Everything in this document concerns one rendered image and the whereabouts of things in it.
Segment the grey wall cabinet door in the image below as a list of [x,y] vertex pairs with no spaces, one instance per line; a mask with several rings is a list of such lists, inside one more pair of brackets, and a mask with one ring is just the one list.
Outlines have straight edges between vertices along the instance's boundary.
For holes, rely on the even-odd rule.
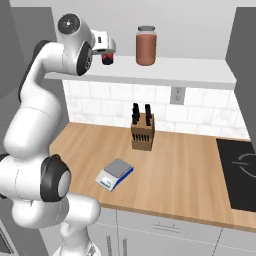
[[55,41],[50,7],[12,7],[0,0],[0,138],[18,110],[18,87],[42,39]]
[[235,95],[256,152],[256,7],[237,7],[226,62],[237,79]]

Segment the white wall cabinet shelf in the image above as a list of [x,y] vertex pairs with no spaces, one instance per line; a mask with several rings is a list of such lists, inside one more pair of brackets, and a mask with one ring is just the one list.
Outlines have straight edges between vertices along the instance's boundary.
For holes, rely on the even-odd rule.
[[48,73],[47,79],[233,90],[236,78],[224,60],[158,57],[152,66],[140,66],[134,56],[114,56],[112,65],[93,57],[83,76]]

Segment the grey base cupboard door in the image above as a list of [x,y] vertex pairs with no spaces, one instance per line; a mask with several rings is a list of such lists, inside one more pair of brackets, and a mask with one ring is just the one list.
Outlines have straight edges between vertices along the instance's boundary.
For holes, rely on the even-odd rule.
[[122,240],[127,238],[127,256],[213,256],[215,246],[165,235],[118,229],[120,255]]
[[99,219],[88,227],[88,233],[102,256],[108,256],[106,236],[111,236],[112,256],[119,256],[116,211],[114,209],[101,208]]

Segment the white blue digital scale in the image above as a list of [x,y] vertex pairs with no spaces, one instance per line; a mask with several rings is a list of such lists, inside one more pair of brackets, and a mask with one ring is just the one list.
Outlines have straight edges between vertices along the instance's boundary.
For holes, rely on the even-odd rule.
[[120,158],[116,158],[100,171],[96,182],[112,192],[133,170],[134,167],[132,165]]

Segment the wooden knife block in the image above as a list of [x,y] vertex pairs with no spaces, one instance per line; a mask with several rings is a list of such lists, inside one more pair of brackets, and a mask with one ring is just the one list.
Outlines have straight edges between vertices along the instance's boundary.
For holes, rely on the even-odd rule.
[[145,112],[139,110],[137,103],[133,104],[131,123],[132,148],[151,151],[155,135],[154,114],[149,104],[145,105]]

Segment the large brown glass jar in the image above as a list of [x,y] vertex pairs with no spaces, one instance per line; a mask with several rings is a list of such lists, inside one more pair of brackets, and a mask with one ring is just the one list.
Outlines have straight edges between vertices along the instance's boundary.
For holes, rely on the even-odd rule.
[[141,66],[150,66],[156,59],[157,35],[155,27],[143,25],[138,27],[136,34],[136,63]]

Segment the grey drawer front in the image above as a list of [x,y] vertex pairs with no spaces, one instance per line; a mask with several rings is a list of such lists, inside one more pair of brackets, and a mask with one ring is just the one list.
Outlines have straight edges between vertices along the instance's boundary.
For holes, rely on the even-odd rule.
[[[152,215],[132,213],[127,211],[117,211],[118,228],[126,228],[135,231],[147,232],[157,235],[165,235],[189,241],[202,242],[215,246],[221,229],[219,227],[163,218]],[[180,228],[180,233],[173,233],[163,230],[153,229],[153,224],[175,226]]]
[[213,256],[256,256],[256,233],[223,228]]

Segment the small dark red jam jar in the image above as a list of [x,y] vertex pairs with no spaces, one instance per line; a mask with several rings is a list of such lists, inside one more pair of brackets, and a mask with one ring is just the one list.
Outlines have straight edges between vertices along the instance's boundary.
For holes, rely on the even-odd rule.
[[113,53],[102,54],[101,59],[102,59],[103,65],[112,65],[114,63],[114,54]]

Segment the grey wall outlet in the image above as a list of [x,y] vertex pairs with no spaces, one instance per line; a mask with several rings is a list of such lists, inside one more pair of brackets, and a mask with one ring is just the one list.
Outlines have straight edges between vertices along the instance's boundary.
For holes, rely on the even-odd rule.
[[183,105],[185,99],[185,87],[172,87],[171,88],[171,96],[170,103],[176,105]]

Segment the black hob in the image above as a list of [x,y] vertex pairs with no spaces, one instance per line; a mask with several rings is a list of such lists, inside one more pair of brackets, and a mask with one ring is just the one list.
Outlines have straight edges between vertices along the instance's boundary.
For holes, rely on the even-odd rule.
[[256,152],[251,142],[217,139],[232,209],[256,212]]

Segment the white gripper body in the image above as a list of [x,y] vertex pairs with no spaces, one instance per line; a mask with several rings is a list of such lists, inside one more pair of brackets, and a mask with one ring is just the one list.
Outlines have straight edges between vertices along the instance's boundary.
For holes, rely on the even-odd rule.
[[92,31],[95,43],[92,48],[94,54],[108,54],[116,52],[116,43],[105,31]]

